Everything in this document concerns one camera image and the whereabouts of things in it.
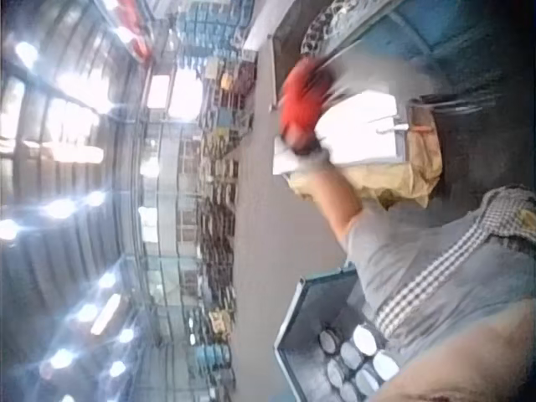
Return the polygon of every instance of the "checkered strap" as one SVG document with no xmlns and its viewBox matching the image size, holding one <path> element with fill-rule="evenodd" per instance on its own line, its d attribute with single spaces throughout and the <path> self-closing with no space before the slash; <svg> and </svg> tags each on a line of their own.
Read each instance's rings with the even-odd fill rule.
<svg viewBox="0 0 536 402">
<path fill-rule="evenodd" d="M 536 244 L 536 198 L 525 188 L 503 187 L 487 193 L 481 214 L 450 249 L 434 260 L 379 309 L 376 327 L 389 338 L 490 235 L 519 236 Z"/>
</svg>

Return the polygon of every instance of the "gray shirt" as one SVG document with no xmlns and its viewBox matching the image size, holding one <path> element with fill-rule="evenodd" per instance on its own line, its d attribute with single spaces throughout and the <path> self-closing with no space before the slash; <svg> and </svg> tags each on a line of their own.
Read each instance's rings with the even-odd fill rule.
<svg viewBox="0 0 536 402">
<path fill-rule="evenodd" d="M 477 216 L 472 212 L 441 227 L 417 229 L 389 219 L 378 205 L 367 205 L 343 246 L 357 266 L 373 312 L 454 245 Z M 400 363 L 408 363 L 475 321 L 534 297 L 534 265 L 529 255 L 491 238 L 396 329 L 389 347 L 400 355 Z"/>
</svg>

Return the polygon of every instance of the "red glove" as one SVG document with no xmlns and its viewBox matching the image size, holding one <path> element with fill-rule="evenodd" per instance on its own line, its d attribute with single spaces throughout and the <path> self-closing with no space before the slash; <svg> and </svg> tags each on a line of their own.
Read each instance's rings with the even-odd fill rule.
<svg viewBox="0 0 536 402">
<path fill-rule="evenodd" d="M 333 82 L 329 71 L 317 68 L 321 62 L 309 58 L 300 60 L 283 84 L 281 137 L 296 153 L 316 142 L 314 130 Z"/>
</svg>

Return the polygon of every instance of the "person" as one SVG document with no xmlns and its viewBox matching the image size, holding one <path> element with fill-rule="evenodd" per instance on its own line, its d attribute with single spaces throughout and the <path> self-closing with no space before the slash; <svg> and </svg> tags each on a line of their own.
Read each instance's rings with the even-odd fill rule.
<svg viewBox="0 0 536 402">
<path fill-rule="evenodd" d="M 534 356 L 536 197 L 497 188 L 444 226 L 395 223 L 356 194 L 315 137 L 332 81 L 319 60 L 298 62 L 282 87 L 281 138 L 400 356 L 400 372 L 371 400 L 516 398 Z"/>
</svg>

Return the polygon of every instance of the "round metal part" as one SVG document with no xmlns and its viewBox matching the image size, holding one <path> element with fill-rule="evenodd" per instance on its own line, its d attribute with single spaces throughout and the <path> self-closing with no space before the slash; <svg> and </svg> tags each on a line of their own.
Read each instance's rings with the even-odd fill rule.
<svg viewBox="0 0 536 402">
<path fill-rule="evenodd" d="M 327 379 L 335 388 L 341 388 L 350 376 L 350 369 L 340 358 L 332 358 L 327 362 Z"/>
<path fill-rule="evenodd" d="M 353 344 L 365 356 L 374 356 L 378 352 L 378 343 L 373 333 L 364 325 L 357 325 L 352 335 Z"/>
<path fill-rule="evenodd" d="M 345 381 L 339 394 L 344 402 L 360 402 L 359 392 L 356 386 L 351 381 Z"/>
<path fill-rule="evenodd" d="M 325 329 L 320 332 L 318 342 L 322 350 L 327 354 L 335 354 L 341 345 L 341 340 L 331 329 Z"/>
<path fill-rule="evenodd" d="M 358 387 L 358 391 L 360 394 L 369 397 L 376 391 L 378 391 L 381 380 L 374 372 L 374 369 L 370 365 L 365 364 L 355 374 L 354 383 L 356 387 Z"/>
<path fill-rule="evenodd" d="M 389 381 L 399 372 L 399 365 L 384 350 L 376 353 L 372 364 L 383 381 Z"/>
<path fill-rule="evenodd" d="M 357 370 L 363 364 L 363 355 L 350 342 L 345 342 L 341 346 L 341 358 L 352 370 Z"/>
</svg>

